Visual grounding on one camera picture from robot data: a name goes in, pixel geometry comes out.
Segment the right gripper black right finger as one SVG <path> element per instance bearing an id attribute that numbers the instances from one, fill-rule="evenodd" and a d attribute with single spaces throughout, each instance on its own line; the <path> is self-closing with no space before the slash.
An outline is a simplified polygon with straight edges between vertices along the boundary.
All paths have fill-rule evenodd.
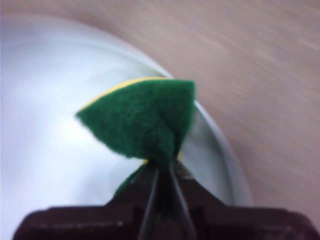
<path id="1" fill-rule="evenodd" d="M 205 189 L 181 163 L 173 164 L 169 172 L 172 183 L 174 210 L 181 221 L 189 240 L 207 240 L 205 212 L 210 207 L 224 207 L 225 204 Z"/>

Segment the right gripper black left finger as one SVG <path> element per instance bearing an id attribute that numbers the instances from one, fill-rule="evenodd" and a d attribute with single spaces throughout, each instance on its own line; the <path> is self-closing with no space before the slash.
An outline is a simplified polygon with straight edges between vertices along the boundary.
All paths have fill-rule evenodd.
<path id="1" fill-rule="evenodd" d="M 160 217 L 160 171 L 142 166 L 137 175 L 106 205 L 126 228 L 128 239 L 151 240 Z"/>

